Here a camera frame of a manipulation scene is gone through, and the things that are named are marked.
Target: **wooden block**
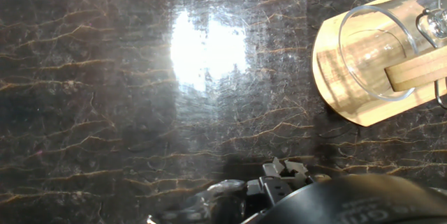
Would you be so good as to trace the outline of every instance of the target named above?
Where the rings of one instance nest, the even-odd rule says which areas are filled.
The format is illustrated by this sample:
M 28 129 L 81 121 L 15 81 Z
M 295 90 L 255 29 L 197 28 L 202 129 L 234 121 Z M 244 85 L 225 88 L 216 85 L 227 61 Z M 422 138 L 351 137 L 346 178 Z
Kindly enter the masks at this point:
M 447 49 L 442 47 L 422 56 L 385 68 L 394 91 L 406 91 L 447 77 Z

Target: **glass cylinder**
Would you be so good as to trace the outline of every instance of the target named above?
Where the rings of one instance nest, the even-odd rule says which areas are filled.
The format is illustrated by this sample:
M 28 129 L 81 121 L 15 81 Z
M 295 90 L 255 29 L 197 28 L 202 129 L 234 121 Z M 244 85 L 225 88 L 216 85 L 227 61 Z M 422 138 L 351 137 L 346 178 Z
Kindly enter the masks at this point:
M 371 96 L 388 101 L 402 100 L 415 88 L 394 92 L 384 68 L 446 44 L 447 0 L 359 6 L 339 30 L 340 54 L 351 76 Z

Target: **wooden stand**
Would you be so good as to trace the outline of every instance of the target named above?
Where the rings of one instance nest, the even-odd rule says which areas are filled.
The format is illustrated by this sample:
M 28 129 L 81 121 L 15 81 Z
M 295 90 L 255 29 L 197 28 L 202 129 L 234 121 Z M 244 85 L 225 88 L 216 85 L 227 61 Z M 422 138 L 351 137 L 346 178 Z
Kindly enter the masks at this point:
M 378 4 L 390 0 L 376 0 Z M 320 28 L 312 53 L 312 71 L 321 96 L 344 118 L 361 126 L 371 126 L 415 106 L 435 99 L 434 85 L 418 87 L 408 98 L 388 102 L 369 95 L 351 77 L 338 49 L 338 32 L 346 13 L 326 20 Z M 445 79 L 440 94 L 447 94 Z

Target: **wooden cutting board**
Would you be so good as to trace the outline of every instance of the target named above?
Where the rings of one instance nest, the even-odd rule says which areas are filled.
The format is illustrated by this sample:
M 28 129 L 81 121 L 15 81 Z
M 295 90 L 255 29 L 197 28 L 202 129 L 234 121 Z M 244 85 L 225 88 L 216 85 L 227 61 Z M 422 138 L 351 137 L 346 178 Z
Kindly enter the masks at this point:
M 371 4 L 391 0 L 376 0 Z M 312 52 L 312 71 L 324 101 L 353 123 L 371 126 L 384 119 L 435 99 L 434 85 L 418 87 L 408 98 L 388 102 L 369 95 L 351 77 L 338 50 L 338 32 L 343 13 L 321 25 Z M 445 79 L 439 82 L 441 95 L 447 94 Z

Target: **dark marble surface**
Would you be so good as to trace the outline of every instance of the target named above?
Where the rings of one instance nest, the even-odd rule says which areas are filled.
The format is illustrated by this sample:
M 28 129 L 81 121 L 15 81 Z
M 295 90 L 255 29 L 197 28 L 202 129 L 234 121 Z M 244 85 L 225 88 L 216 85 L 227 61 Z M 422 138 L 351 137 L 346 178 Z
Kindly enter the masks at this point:
M 323 20 L 372 0 L 0 0 L 0 221 L 139 223 L 273 156 L 447 187 L 436 103 L 325 107 Z

